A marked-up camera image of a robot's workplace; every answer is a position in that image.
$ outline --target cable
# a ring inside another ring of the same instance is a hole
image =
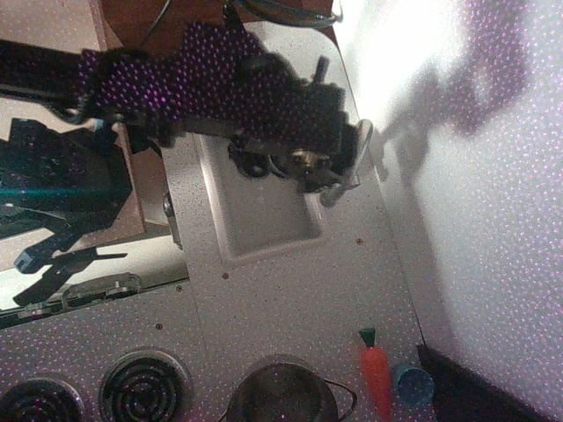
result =
[[[358,396],[355,394],[355,391],[353,391],[347,385],[341,384],[340,382],[327,380],[327,379],[325,379],[325,382],[327,384],[332,384],[335,387],[340,387],[341,389],[345,389],[348,393],[350,393],[350,396],[352,396],[352,404],[350,404],[349,409],[346,411],[346,413],[344,413],[342,416],[338,418],[339,422],[341,422],[346,418],[348,418],[354,412],[355,406],[358,404]]]
[[[324,16],[314,11],[307,11],[305,9],[280,4],[275,0],[234,1],[258,18],[268,20],[278,25],[322,29],[332,26],[337,20],[333,13],[331,13],[331,16]],[[285,14],[287,17],[281,18],[279,17],[280,14]]]
[[[158,14],[157,18],[155,19],[155,21],[152,23],[152,25],[149,28],[149,31],[147,31],[147,33],[144,34],[143,40],[141,41],[141,44],[139,45],[140,48],[143,48],[144,45],[147,43],[147,41],[149,40],[150,36],[152,35],[153,31],[155,30],[155,28],[157,27],[157,25],[160,23],[160,21],[162,20],[163,16],[166,14],[166,12],[168,11],[168,9],[170,8],[170,4],[172,3],[172,0],[166,0],[165,5],[163,6],[162,10],[160,11],[160,13]]]
[[[89,98],[90,96],[88,95],[80,98],[77,111],[75,113],[73,113],[69,109],[61,108],[55,104],[46,103],[43,106],[65,123],[69,123],[70,125],[82,125],[88,120],[88,118],[85,117],[85,110]]]
[[[278,166],[274,164],[272,156],[267,156],[267,163],[269,170],[273,175],[277,176],[278,178],[291,178],[289,174],[281,171]]]
[[[216,422],[221,422],[223,419],[225,419],[225,417],[227,416],[227,411],[228,409],[221,414],[221,416]]]

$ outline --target kitchen sink basin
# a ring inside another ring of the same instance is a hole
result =
[[[195,135],[224,262],[242,265],[324,241],[325,212],[318,196],[270,174],[241,175],[229,159],[229,142]]]

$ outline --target orange carrot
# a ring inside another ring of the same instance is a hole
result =
[[[360,331],[366,348],[362,353],[363,374],[368,382],[377,413],[383,422],[391,422],[391,370],[387,354],[376,347],[376,331],[368,328]]]

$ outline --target robotic arm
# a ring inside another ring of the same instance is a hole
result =
[[[299,79],[239,21],[226,22],[190,24],[180,51],[162,60],[0,41],[0,95],[41,103],[69,123],[140,125],[163,147],[184,131],[226,137],[239,169],[262,163],[303,192],[339,182],[358,133],[341,110],[344,91],[322,83],[326,63],[313,81]]]

